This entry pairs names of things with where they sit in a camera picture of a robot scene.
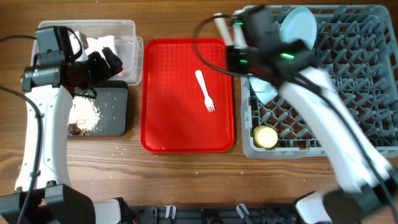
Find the light blue bowl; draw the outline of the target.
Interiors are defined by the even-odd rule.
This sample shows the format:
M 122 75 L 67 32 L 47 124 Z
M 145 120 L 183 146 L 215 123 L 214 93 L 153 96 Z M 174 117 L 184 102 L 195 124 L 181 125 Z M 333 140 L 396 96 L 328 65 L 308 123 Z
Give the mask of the light blue bowl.
M 264 105 L 273 100 L 277 95 L 277 90 L 269 83 L 255 77 L 249 79 L 251 88 L 257 99 Z

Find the pink plastic fork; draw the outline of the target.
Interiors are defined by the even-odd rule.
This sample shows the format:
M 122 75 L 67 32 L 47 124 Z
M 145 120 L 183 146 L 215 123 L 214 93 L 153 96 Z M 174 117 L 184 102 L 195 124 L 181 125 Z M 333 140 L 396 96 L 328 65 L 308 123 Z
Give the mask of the pink plastic fork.
M 205 106 L 206 106 L 207 110 L 209 112 L 214 112 L 215 106 L 214 106 L 213 100 L 211 99 L 211 97 L 208 94 L 208 90 L 207 90 L 206 84 L 205 84 L 205 79 L 203 77 L 201 70 L 196 70 L 195 76 L 196 76 L 198 84 L 203 92 L 204 102 L 205 102 Z

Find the light blue plate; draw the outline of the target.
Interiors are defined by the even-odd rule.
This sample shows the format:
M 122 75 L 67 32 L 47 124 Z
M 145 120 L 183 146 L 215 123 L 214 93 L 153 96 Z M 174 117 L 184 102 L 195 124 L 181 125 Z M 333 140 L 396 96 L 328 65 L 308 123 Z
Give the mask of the light blue plate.
M 306 7 L 298 7 L 284 19 L 279 34 L 285 43 L 302 40 L 307 48 L 312 50 L 317 39 L 315 16 Z

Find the yellow plastic cup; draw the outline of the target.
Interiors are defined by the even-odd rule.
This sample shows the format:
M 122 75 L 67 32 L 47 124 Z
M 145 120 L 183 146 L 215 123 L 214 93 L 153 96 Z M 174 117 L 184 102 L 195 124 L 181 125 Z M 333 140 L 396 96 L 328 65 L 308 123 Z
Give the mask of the yellow plastic cup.
M 253 131 L 254 144 L 266 149 L 274 147 L 278 140 L 277 132 L 268 126 L 258 126 Z

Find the cream plastic spoon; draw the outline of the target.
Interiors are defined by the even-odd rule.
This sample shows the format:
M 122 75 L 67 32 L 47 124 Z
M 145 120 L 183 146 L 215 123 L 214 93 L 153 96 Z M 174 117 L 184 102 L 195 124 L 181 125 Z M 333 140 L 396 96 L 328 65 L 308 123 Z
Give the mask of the cream plastic spoon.
M 214 22 L 216 24 L 216 27 L 218 28 L 221 38 L 224 40 L 225 45 L 234 45 L 234 42 L 229 34 L 229 28 L 227 26 L 225 18 L 221 17 L 220 12 L 214 14 L 214 16 L 216 16 Z

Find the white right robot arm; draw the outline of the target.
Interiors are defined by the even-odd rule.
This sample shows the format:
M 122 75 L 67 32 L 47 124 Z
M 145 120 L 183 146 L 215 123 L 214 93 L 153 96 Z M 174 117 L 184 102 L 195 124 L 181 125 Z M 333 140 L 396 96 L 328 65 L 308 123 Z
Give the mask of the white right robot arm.
M 229 52 L 240 75 L 275 86 L 306 122 L 334 170 L 338 187 L 295 203 L 305 223 L 359 223 L 384 206 L 397 213 L 397 171 L 362 132 L 321 61 L 297 39 L 285 42 L 271 10 L 256 6 L 232 15 L 244 45 Z

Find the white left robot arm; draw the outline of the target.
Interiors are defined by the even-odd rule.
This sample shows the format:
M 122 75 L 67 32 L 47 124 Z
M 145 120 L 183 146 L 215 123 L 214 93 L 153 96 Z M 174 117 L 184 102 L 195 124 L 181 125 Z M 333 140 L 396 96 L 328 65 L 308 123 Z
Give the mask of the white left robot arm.
M 121 197 L 93 202 L 72 188 L 67 168 L 67 128 L 77 90 L 97 96 L 95 86 L 119 74 L 121 59 L 105 47 L 85 55 L 72 48 L 75 32 L 65 26 L 38 28 L 39 52 L 21 76 L 17 96 L 27 104 L 24 157 L 15 190 L 1 197 L 8 223 L 135 223 Z

